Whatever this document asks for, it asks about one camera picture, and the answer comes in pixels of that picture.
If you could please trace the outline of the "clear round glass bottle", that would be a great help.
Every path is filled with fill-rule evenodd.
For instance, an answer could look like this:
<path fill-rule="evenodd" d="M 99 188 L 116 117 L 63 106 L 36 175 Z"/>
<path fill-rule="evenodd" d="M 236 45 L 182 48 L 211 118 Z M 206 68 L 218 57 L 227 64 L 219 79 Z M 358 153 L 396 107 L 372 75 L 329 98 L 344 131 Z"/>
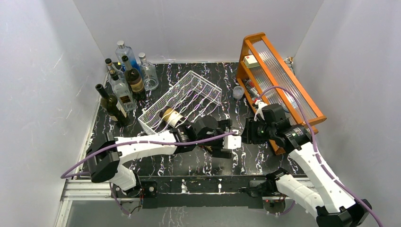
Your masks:
<path fill-rule="evenodd" d="M 139 53 L 139 59 L 141 61 L 140 64 L 141 72 L 144 77 L 143 78 L 144 88 L 146 91 L 153 91 L 159 85 L 155 66 L 147 60 L 146 55 L 143 52 Z"/>

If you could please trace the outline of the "green wine bottle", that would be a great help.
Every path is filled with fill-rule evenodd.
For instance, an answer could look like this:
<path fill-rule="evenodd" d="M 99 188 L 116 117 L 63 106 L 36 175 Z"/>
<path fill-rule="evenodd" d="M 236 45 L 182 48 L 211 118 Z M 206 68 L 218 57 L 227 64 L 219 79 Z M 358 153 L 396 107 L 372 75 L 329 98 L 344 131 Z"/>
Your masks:
<path fill-rule="evenodd" d="M 123 55 L 122 61 L 125 66 L 124 75 L 126 80 L 131 88 L 133 97 L 139 101 L 145 101 L 147 99 L 146 92 L 144 89 L 144 83 L 139 71 L 136 68 L 133 68 L 130 59 L 128 56 Z"/>

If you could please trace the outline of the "clear bottom glass bottle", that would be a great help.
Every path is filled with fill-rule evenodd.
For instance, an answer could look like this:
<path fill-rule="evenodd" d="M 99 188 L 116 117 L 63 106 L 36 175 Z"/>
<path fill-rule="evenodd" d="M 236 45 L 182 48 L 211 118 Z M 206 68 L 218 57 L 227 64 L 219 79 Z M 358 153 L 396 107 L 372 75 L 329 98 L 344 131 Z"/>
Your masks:
<path fill-rule="evenodd" d="M 125 111 L 135 111 L 137 103 L 132 96 L 129 85 L 124 78 L 120 78 L 117 71 L 114 69 L 109 70 L 109 83 L 112 87 L 113 93 L 122 105 Z"/>

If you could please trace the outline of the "dark black-capped wine bottle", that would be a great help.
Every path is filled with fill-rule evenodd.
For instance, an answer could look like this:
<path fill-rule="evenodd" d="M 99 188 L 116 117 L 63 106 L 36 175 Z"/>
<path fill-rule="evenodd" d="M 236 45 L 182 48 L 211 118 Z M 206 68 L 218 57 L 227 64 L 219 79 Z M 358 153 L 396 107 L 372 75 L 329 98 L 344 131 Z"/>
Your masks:
<path fill-rule="evenodd" d="M 120 127 L 127 126 L 129 118 L 122 107 L 119 107 L 116 96 L 107 93 L 102 84 L 95 85 L 96 90 L 101 96 L 100 105 L 107 112 L 111 120 Z"/>

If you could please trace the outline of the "blue square glass bottle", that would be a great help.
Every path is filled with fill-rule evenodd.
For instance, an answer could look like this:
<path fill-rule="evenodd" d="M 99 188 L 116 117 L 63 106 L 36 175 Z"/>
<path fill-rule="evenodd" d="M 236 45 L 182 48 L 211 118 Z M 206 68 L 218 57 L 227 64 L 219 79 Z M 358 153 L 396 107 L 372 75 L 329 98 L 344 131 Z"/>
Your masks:
<path fill-rule="evenodd" d="M 117 56 L 117 59 L 118 59 L 119 63 L 122 66 L 122 71 L 126 70 L 126 67 L 125 67 L 124 62 L 122 60 L 122 57 L 123 56 L 127 56 L 128 59 L 129 59 L 129 62 L 131 63 L 131 66 L 133 68 L 136 68 L 139 72 L 141 72 L 141 69 L 140 69 L 140 67 L 139 67 L 139 65 L 138 65 L 138 63 L 136 61 L 136 57 L 135 57 L 135 54 L 134 54 L 132 48 L 127 46 L 127 45 L 125 45 L 125 42 L 122 41 L 122 40 L 117 42 L 117 46 L 118 46 L 118 48 L 116 49 L 115 54 Z"/>

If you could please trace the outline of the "clear labelled wine bottle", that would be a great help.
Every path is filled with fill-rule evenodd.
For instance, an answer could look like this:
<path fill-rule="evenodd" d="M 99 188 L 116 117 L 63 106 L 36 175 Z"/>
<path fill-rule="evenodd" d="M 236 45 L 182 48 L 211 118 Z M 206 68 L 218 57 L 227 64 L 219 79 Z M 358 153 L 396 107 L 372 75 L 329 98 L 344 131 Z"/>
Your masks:
<path fill-rule="evenodd" d="M 119 69 L 114 65 L 114 63 L 112 62 L 112 60 L 111 60 L 110 58 L 106 58 L 106 59 L 105 59 L 105 63 L 106 63 L 107 68 L 108 68 L 109 70 L 113 69 L 113 70 L 115 70 L 115 71 L 117 72 L 117 74 L 121 74 L 121 73 L 122 73 L 122 71 L 119 70 Z"/>

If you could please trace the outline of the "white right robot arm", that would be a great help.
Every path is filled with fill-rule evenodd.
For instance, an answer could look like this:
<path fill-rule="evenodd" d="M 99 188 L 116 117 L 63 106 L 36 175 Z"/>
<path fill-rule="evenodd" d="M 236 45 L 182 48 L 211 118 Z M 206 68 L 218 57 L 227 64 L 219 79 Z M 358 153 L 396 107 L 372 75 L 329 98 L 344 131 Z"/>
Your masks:
<path fill-rule="evenodd" d="M 254 118 L 247 118 L 242 141 L 262 144 L 269 140 L 284 149 L 289 157 L 304 170 L 315 189 L 297 181 L 287 170 L 279 168 L 268 174 L 266 180 L 250 181 L 241 190 L 252 197 L 278 196 L 292 198 L 311 214 L 320 227 L 358 227 L 368 216 L 370 203 L 358 201 L 338 185 L 338 179 L 323 158 L 314 150 L 313 139 L 301 124 L 291 125 L 284 108 L 279 104 L 257 101 Z"/>

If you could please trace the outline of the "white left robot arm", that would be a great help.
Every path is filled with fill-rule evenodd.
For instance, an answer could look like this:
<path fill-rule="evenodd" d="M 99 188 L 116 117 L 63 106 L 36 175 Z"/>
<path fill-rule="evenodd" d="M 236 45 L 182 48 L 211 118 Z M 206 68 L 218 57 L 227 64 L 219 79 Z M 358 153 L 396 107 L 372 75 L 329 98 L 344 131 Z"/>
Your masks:
<path fill-rule="evenodd" d="M 107 134 L 106 141 L 97 150 L 89 149 L 87 162 L 92 183 L 109 182 L 135 197 L 141 191 L 138 174 L 124 164 L 150 156 L 173 155 L 192 151 L 196 146 L 211 148 L 212 155 L 230 158 L 230 152 L 241 147 L 238 130 L 231 129 L 231 120 L 217 121 L 205 116 L 196 122 L 185 118 L 166 120 L 170 129 L 141 137 L 114 137 Z"/>

